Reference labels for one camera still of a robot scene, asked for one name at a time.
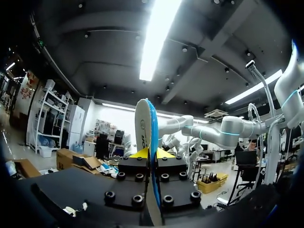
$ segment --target computer monitor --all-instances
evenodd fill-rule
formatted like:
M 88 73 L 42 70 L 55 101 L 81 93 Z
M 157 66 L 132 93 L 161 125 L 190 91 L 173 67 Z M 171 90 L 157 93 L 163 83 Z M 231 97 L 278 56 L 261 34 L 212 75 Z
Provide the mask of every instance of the computer monitor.
M 202 148 L 207 151 L 208 150 L 208 144 L 201 144 Z
M 256 151 L 235 151 L 237 166 L 256 166 Z

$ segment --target plastic bag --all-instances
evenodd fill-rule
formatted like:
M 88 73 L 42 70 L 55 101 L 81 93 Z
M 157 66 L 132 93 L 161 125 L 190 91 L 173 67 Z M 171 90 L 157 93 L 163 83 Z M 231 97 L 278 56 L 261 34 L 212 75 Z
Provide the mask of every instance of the plastic bag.
M 16 166 L 15 166 L 15 163 L 13 161 L 7 161 L 5 163 L 5 165 L 6 165 L 6 168 L 8 169 L 8 172 L 9 172 L 10 176 L 17 173 Z

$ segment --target black rubber knob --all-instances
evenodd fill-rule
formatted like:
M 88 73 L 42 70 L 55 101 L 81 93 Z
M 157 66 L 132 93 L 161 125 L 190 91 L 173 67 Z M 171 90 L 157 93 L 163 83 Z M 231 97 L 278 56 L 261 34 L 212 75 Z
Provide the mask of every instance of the black rubber knob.
M 170 207 L 174 204 L 174 199 L 171 195 L 166 195 L 162 198 L 162 203 L 165 207 Z
M 119 172 L 117 174 L 117 179 L 119 180 L 124 180 L 125 179 L 125 173 L 124 172 Z
M 186 172 L 180 172 L 180 179 L 186 180 L 187 179 L 187 173 Z
M 106 202 L 113 202 L 115 200 L 115 193 L 113 191 L 107 191 L 104 194 L 104 200 Z
M 136 174 L 135 181 L 137 181 L 137 182 L 143 181 L 143 174 L 141 174 L 141 173 Z
M 169 174 L 164 173 L 161 175 L 161 181 L 165 182 L 165 181 L 169 181 Z
M 199 191 L 193 191 L 191 193 L 191 196 L 190 196 L 190 199 L 192 202 L 196 202 L 196 203 L 199 203 L 200 200 L 201 200 L 201 193 Z
M 132 198 L 132 204 L 134 206 L 141 206 L 143 204 L 143 197 L 141 195 L 135 195 Z

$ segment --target cardboard box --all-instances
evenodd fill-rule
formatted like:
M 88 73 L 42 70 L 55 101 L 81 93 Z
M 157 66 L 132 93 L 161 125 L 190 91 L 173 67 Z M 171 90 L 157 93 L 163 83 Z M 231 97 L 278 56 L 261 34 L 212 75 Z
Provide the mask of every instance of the cardboard box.
M 73 163 L 78 166 L 86 166 L 89 170 L 94 170 L 101 165 L 96 157 L 77 157 L 73 156 Z
M 93 170 L 90 170 L 90 169 L 88 169 L 86 166 L 80 166 L 80 165 L 76 165 L 76 164 L 72 164 L 72 166 L 75 166 L 75 167 L 77 167 L 77 168 L 80 168 L 80 169 L 82 169 L 82 170 L 84 170 L 84 171 L 87 171 L 87 172 L 89 172 L 89 173 L 91 173 L 91 174 L 95 174 L 95 175 L 101 175 L 101 173 L 97 170 L 97 169 L 93 169 Z
M 57 151 L 57 169 L 58 170 L 64 170 L 67 168 L 72 167 L 73 163 L 73 156 L 76 157 L 88 157 L 85 154 L 78 154 L 73 151 L 70 151 L 68 149 L 60 149 Z
M 25 178 L 38 177 L 41 173 L 33 166 L 28 159 L 12 160 L 16 165 L 16 170 Z

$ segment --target person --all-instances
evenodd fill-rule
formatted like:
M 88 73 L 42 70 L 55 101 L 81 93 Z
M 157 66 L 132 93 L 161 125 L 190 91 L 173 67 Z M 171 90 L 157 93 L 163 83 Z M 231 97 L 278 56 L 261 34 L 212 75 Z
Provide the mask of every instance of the person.
M 244 149 L 244 151 L 256 151 L 258 158 L 260 158 L 260 150 L 257 147 L 256 139 L 249 139 L 249 146 Z

